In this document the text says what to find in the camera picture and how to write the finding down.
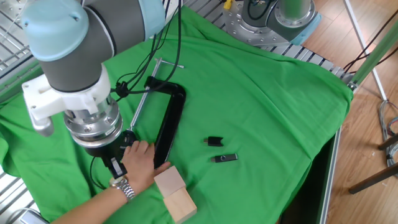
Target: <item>green fabric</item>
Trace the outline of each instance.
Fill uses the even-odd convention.
[[[198,207],[186,223],[275,223],[313,158],[341,126],[352,91],[329,71],[246,45],[190,9],[184,8],[182,17],[179,64],[185,69],[177,68],[171,82],[184,86],[187,100],[169,161]],[[150,45],[142,43],[107,61],[111,83],[135,71]],[[173,21],[155,57],[173,62],[176,49]],[[161,65],[157,78],[166,78],[171,69]],[[119,102],[125,127],[140,98]],[[168,101],[161,93],[148,96],[137,124],[142,139],[155,141]],[[24,179],[44,218],[53,221],[100,191],[89,180],[91,157],[73,142],[62,114],[53,116],[55,133],[49,138],[32,129],[22,95],[0,115],[1,164]],[[206,146],[207,136],[224,137],[224,147]],[[210,162],[231,153],[239,159]],[[99,159],[93,172],[107,185],[111,176]],[[173,221],[153,185],[107,223]]]

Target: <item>metal grid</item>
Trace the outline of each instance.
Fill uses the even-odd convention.
[[[0,0],[0,77],[2,76],[1,70],[12,66],[13,62],[18,62],[24,55],[29,54],[29,46],[27,45],[27,40],[24,37],[22,27],[19,25],[19,20],[17,18],[18,13],[23,10],[26,1],[27,0]],[[184,0],[183,2],[184,5],[190,7],[220,29],[225,30],[225,24],[221,17],[223,5],[219,0]],[[13,21],[15,21],[16,24],[12,26],[12,29],[10,29],[8,35],[4,38],[6,31]],[[346,83],[350,80],[350,76],[345,75],[342,68],[334,67],[330,61],[311,52],[305,47],[288,45],[283,47],[263,47],[262,49],[317,64],[331,71]],[[22,207],[39,210],[22,179],[7,175],[0,168],[0,223],[4,223],[12,212]],[[19,213],[18,216],[13,219],[13,223],[22,224],[19,220],[22,214],[23,212]]]
[[[0,0],[0,71],[30,52],[20,25],[27,0]]]

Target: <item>wooden block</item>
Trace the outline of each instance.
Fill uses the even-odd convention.
[[[197,212],[197,206],[185,187],[172,193],[163,201],[176,224],[183,223]]]
[[[186,187],[184,180],[175,166],[172,166],[163,173],[157,175],[155,177],[155,182],[165,198],[181,188]]]

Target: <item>wrist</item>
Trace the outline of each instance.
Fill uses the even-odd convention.
[[[112,195],[112,199],[115,200],[116,202],[126,204],[129,201],[124,192],[121,191],[120,189],[109,187],[105,191],[108,191],[109,194]]]
[[[124,194],[127,202],[132,200],[136,196],[136,193],[129,184],[129,180],[126,176],[119,177],[116,180],[114,178],[111,178],[111,180],[109,181],[109,186]]]

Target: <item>metal pole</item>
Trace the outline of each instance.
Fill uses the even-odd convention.
[[[344,4],[346,6],[349,18],[351,19],[351,23],[353,24],[355,34],[356,34],[356,36],[359,40],[359,43],[361,44],[362,50],[363,50],[366,47],[366,43],[363,38],[362,31],[361,31],[361,28],[359,27],[358,21],[356,20],[353,8],[351,7],[351,3],[349,0],[344,0]],[[381,98],[383,100],[387,100],[386,93],[384,92],[383,86],[381,85],[381,82],[379,79],[379,74],[377,73],[375,68],[373,68],[372,72],[373,72],[374,81],[376,81],[377,87],[379,88]]]
[[[378,172],[377,174],[374,174],[371,177],[368,177],[367,179],[362,180],[361,182],[357,183],[356,185],[350,187],[348,189],[348,192],[351,194],[356,194],[374,184],[377,184],[380,181],[383,181],[393,175],[398,174],[398,163],[394,164],[393,166],[390,166],[388,168],[385,168],[384,170]]]
[[[162,58],[155,59],[155,60],[156,60],[156,65],[155,65],[154,71],[152,72],[152,75],[151,75],[152,77],[156,76],[156,73],[157,73],[157,71],[158,71],[158,69],[160,67],[160,64],[162,63]],[[145,101],[147,99],[147,96],[148,96],[148,93],[144,93],[142,95],[141,101],[138,104],[137,110],[134,113],[134,117],[132,118],[132,121],[130,123],[130,128],[128,130],[132,131],[133,127],[136,125],[138,116],[141,113],[142,107],[144,106],[144,103],[145,103]]]
[[[390,31],[380,41],[376,48],[372,51],[366,61],[353,77],[353,82],[359,85],[371,70],[379,63],[380,59],[398,40],[398,21],[391,27]]]

